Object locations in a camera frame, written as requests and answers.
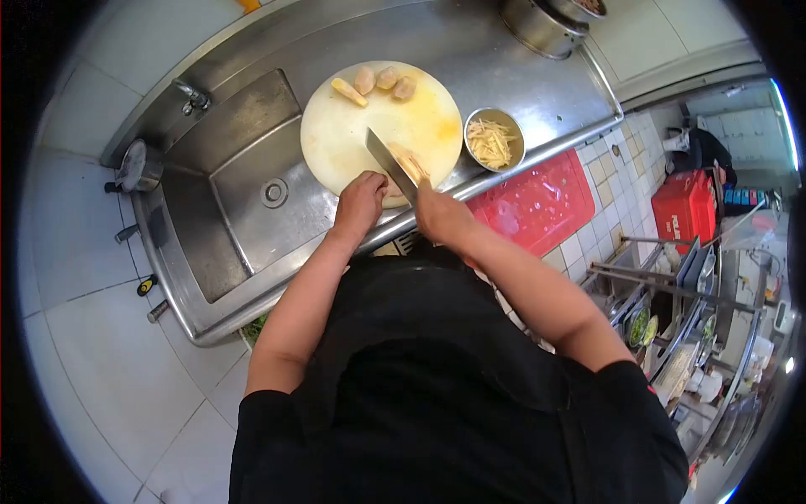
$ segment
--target sink basin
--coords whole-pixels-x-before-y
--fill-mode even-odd
[[[164,199],[207,302],[333,225],[338,199],[305,165],[300,121],[299,104],[277,69],[166,152],[181,168],[164,172]]]

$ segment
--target cleaver knife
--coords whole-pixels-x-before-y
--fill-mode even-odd
[[[389,151],[386,144],[372,131],[367,128],[367,150],[372,157],[378,162],[380,167],[386,170],[386,173],[395,181],[397,187],[405,196],[411,206],[417,205],[417,184],[414,183],[409,174],[403,169],[400,163],[397,162],[395,156]]]

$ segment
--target round cutting board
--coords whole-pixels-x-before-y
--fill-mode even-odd
[[[350,84],[361,65],[378,73],[393,66],[401,77],[417,81],[408,102],[392,100],[391,90],[377,87],[361,108],[333,89],[330,82],[341,77]],[[364,170],[386,172],[367,150],[367,127],[385,143],[397,142],[417,157],[436,187],[451,172],[462,150],[462,116],[445,86],[417,67],[398,61],[368,61],[335,73],[319,86],[302,114],[300,141],[310,171],[334,194]],[[405,197],[386,197],[384,208],[405,205]]]

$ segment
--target black clothing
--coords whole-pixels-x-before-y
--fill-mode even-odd
[[[544,352],[452,254],[377,259],[345,274],[300,388],[241,402],[231,503],[682,498],[638,366]]]
[[[693,127],[688,132],[688,144],[688,156],[675,156],[674,173],[704,169],[711,177],[713,162],[717,160],[717,163],[725,169],[725,183],[736,185],[736,171],[733,170],[730,152],[717,140],[716,136],[706,130]]]

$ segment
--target floor drain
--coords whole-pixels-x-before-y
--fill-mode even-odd
[[[260,188],[260,201],[268,208],[282,206],[288,198],[289,187],[280,178],[273,178]]]

